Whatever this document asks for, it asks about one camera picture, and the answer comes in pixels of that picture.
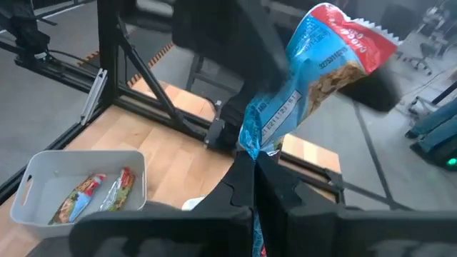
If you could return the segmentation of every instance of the plastic bin handle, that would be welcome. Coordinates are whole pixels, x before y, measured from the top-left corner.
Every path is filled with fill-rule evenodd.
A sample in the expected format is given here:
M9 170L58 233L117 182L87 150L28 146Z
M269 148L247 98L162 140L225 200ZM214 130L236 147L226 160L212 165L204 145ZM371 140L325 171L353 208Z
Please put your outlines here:
M29 188L29 190L26 190L28 180L29 180L29 176L26 176L24 174L22 176L21 183L19 184L19 187L16 191L16 198L14 199L13 207L11 208L11 218L13 220L15 220L15 217L16 217L16 215L14 215L14 214L17 214L17 211L19 211L20 208L24 207L25 203L27 202L27 198L29 197L29 196L27 196L27 198L25 199L24 205L23 205L21 200L24 199L24 194L30 192L30 189L31 189L31 188Z

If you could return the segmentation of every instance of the green light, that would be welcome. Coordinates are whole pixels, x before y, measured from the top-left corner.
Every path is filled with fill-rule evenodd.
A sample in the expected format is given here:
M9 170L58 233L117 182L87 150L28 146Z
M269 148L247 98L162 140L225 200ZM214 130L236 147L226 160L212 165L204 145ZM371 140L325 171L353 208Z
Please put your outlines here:
M457 158L449 159L448 166L454 166L457 164Z

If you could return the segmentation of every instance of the cable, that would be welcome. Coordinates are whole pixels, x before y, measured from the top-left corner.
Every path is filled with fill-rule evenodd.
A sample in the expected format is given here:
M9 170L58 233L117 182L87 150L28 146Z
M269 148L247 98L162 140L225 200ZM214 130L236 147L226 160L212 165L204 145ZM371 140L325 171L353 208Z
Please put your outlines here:
M97 65L94 65L94 64L91 64L90 62L88 62L87 60L84 60L83 58L79 58L78 56L74 56L73 54L69 54L69 53L66 53L66 52L63 52L63 51L58 51L58 50L49 50L50 53L56 53L56 54L61 54L61 55L64 55L64 56L68 56L70 58L73 58L73 59L76 59L82 63L85 63L89 66L92 66L94 67L95 69L100 69L100 67L98 67Z
M128 87L129 84L127 81L127 54L125 51L123 51L123 53L124 53L124 84Z
M412 94L414 91L419 90L419 89L422 89L422 90L420 90L417 94L421 93L423 90L425 90L425 88L426 88L427 86L429 86L429 84L430 84L434 79L436 79L437 76L440 76L441 74L447 72L448 70L450 70L450 69L446 69L446 70L443 70L443 71L437 73L433 78L431 78L431 79L430 79L429 81L427 81L426 83L422 84L421 86L419 86L419 87L417 87L417 88L414 88L414 89L410 90L409 92L403 94L402 96L407 96L407 95L409 95L409 94Z

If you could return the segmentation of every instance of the desk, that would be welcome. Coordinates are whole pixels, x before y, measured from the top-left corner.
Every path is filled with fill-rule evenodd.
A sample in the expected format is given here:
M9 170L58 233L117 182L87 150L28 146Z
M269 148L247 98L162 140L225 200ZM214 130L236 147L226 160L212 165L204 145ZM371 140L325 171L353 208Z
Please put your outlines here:
M141 87L141 84L134 86L138 90ZM205 119L214 117L214 111L209 111L212 107L205 99L168 84L164 87L168 93L173 92L171 99L181 109ZM115 106L107 109L66 147L68 150L132 148L146 157L148 200L177 208L189 198L210 193L233 162L230 156L208 150L196 139ZM285 137L283 151L340 172L336 153L295 136ZM291 163L281 163L310 173ZM335 199L328 192L317 191L326 198ZM39 240L9 218L13 200L12 196L0 206L0 256L24 257Z

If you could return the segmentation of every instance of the snack bag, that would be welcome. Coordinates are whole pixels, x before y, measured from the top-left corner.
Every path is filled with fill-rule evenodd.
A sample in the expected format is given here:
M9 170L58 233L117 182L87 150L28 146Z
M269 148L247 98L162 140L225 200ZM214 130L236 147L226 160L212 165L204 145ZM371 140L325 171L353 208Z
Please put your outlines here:
M124 167L121 175L114 181L108 195L100 206L100 211L118 211L124 205L135 182L135 174L129 167Z
M94 197L95 190L105 180L105 174L94 174L79 184L60 205L49 225L74 222Z
M290 78L276 94L258 94L246 107L238 142L253 159L272 155L282 138L331 93L387 61L398 38L332 4L318 4L301 20L286 47Z

